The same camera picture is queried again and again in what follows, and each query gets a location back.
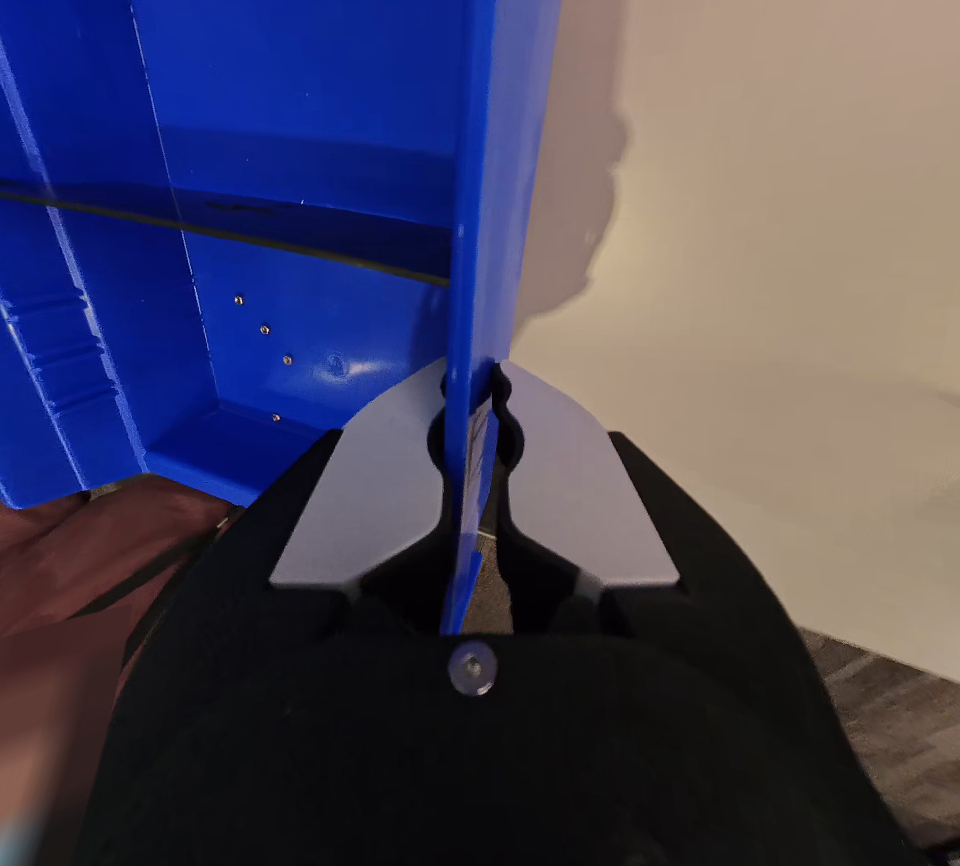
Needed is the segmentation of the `black bin divider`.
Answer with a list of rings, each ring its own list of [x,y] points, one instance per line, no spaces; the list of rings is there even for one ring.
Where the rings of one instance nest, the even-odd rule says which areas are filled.
[[[2,179],[3,201],[82,213],[340,262],[449,287],[450,227],[323,205],[142,184],[44,186]]]

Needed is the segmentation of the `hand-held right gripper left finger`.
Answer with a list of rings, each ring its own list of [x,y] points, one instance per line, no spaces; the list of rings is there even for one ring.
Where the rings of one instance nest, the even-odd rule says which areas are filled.
[[[447,363],[438,359],[342,429],[270,575],[277,589],[374,598],[417,632],[441,631],[454,571],[443,448]]]

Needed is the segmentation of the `blue divided plastic bin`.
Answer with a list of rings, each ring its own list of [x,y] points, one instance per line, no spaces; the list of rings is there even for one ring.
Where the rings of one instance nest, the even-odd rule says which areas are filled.
[[[459,632],[560,8],[2,0],[2,179],[304,202],[453,232],[438,287],[2,200],[4,503],[151,472],[250,505],[444,359],[455,566],[440,630]]]

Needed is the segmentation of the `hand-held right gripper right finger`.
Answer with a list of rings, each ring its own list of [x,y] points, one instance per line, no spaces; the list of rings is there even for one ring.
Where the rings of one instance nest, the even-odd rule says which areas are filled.
[[[570,599],[600,608],[614,591],[676,587],[680,573],[596,417],[510,360],[491,375],[497,565],[513,631],[547,632]]]

